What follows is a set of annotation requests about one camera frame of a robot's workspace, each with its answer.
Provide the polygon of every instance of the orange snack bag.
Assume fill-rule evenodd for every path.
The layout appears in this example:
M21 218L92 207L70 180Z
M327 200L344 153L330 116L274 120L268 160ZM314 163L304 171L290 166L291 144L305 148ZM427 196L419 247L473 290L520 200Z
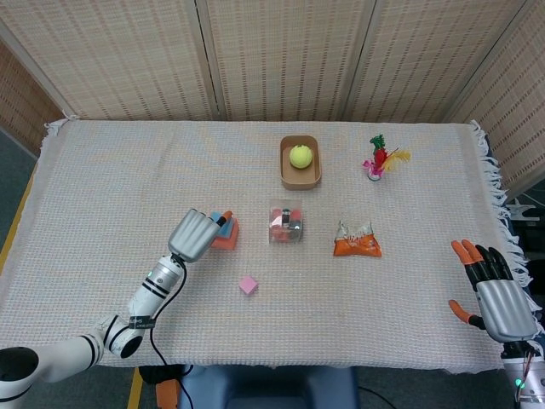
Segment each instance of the orange snack bag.
M375 239L370 222L350 232L342 220L339 221L333 256L352 255L382 257L381 247Z

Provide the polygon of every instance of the yellow ball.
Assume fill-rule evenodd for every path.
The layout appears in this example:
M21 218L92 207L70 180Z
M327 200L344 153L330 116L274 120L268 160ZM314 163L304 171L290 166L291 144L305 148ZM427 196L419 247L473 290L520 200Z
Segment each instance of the yellow ball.
M305 169L313 161L313 150L307 145L297 145L291 148L290 163L297 169Z

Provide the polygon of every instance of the yellow tape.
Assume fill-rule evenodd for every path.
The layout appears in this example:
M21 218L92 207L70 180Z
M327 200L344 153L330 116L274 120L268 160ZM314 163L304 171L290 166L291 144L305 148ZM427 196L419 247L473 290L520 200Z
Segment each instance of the yellow tape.
M135 368L133 374L133 384L130 386L129 403L127 403L127 409L138 409L140 406L140 395L142 393L142 384L144 383L140 371Z
M8 259L9 249L11 249L11 245L14 243L15 234L17 233L17 227L19 226L20 222L20 215L25 208L26 198L28 198L28 195L31 192L32 181L34 180L34 170L32 171L31 180L28 181L28 183L26 184L25 192L23 193L23 197L19 202L17 213L15 213L14 220L11 223L11 227L9 228L8 237L6 237L6 241L4 242L2 247L2 252L0 253L0 274L2 274L3 265Z

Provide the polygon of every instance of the black cable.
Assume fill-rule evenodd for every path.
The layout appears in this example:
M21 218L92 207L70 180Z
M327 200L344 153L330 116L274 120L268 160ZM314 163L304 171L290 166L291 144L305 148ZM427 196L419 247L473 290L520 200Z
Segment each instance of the black cable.
M398 409L397 407L395 407L393 405L393 403L391 401L386 399L384 396L382 396L378 392L375 392L373 389L364 388L363 386L358 386L358 389L361 389L361 390L364 390L365 392L369 392L370 394L373 394L374 396L376 396L377 398L379 398L383 402L386 402L388 404L388 406L390 406L392 409Z
M163 304L163 306L157 311L157 313L155 314L155 317L153 318L157 324L157 320L159 318L159 315L161 315L161 313L164 311L165 308L167 308L169 306L169 304L176 298L178 297L178 294L180 294L181 292L181 289L184 288L184 285L186 284L186 279L187 279L187 269L186 269L186 265L184 264L184 262L182 262L181 260L179 261L180 265L181 265L181 268L184 270L184 276L183 278L181 279L181 284L180 286L178 287L178 290L176 290L176 292L174 293L174 295L169 298L167 300L167 302L165 304ZM161 354L161 352L159 351L159 348L157 348L157 346L155 345L155 342L153 341L153 329L152 328L150 330L150 343L152 344L152 348L153 350L156 352L157 355L159 355L159 358L161 358L161 361L163 362L163 364L165 366L168 366L169 364L167 364L167 361L166 359L163 357L163 354ZM189 372L191 372L193 370L193 365L189 366L189 369L185 372L183 372L181 375L184 377L185 375L187 375ZM191 409L194 409L193 407L193 401L191 399L191 396L187 393L187 390L186 388L184 388L184 385L181 384L181 380L176 377L176 380L178 381L178 383L180 384L181 386L181 390L183 391L183 393L187 396L187 400L189 400L189 405L191 407Z

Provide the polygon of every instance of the blue block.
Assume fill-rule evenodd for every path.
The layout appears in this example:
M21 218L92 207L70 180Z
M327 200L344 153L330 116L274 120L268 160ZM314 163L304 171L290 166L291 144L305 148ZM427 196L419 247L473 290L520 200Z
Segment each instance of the blue block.
M210 217L212 217L212 220L214 222L217 222L218 220L220 220L221 215L222 215L222 213L220 213L219 211L213 211L212 215ZM221 229L218 232L218 234L216 235L216 237L221 237L223 239L229 239L231 237L232 226L234 224L235 224L235 219L231 218L231 220L229 220L229 222L225 223L221 227Z

